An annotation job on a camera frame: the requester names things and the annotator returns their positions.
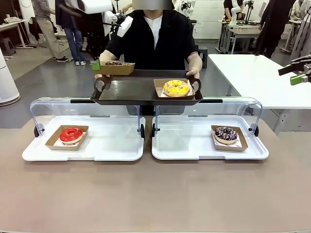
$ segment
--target stool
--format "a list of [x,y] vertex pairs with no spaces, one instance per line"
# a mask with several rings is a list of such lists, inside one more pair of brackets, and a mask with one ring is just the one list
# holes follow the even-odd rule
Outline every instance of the stool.
[[208,56],[207,47],[199,46],[199,52],[200,52],[200,55],[202,54],[202,61],[203,61],[202,68],[206,69],[207,68],[207,56]]
[[10,38],[8,38],[8,37],[2,38],[2,39],[0,39],[0,43],[3,44],[3,46],[5,48],[5,50],[3,51],[3,53],[5,53],[5,55],[12,56],[13,53],[16,53],[14,45],[11,42]]

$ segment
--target yellow frosted donut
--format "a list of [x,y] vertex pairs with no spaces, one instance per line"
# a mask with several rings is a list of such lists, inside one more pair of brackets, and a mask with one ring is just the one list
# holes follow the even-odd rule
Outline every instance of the yellow frosted donut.
[[170,97],[186,96],[190,92],[190,86],[181,80],[170,80],[164,84],[164,92]]

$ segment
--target black tray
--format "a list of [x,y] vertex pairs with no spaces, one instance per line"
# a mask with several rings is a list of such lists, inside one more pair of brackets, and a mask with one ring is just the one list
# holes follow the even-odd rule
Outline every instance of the black tray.
[[[91,100],[100,105],[195,105],[203,97],[200,92],[201,82],[193,76],[187,77],[186,71],[180,70],[134,70],[129,76],[113,76],[98,78],[94,82],[94,93]],[[182,79],[187,78],[193,86],[198,83],[199,88],[192,100],[161,100],[156,94],[154,79]],[[102,90],[98,83],[104,83]]]

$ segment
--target donut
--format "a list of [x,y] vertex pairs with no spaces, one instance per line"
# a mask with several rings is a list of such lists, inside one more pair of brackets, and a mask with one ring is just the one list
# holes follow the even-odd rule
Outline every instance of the donut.
[[62,131],[59,139],[64,144],[74,144],[79,142],[83,137],[83,130],[79,128],[68,128]]
[[110,61],[106,62],[106,66],[129,66],[129,63],[119,62],[119,61]]
[[216,140],[224,144],[235,143],[238,139],[238,133],[229,127],[218,127],[214,134]]
[[181,97],[190,92],[190,85],[181,80],[170,80],[164,84],[163,89],[169,97]]

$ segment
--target gray shirt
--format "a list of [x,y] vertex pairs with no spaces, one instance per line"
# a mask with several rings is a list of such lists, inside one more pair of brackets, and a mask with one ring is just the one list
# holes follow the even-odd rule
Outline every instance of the gray shirt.
[[51,19],[48,0],[34,0],[34,11],[36,17]]

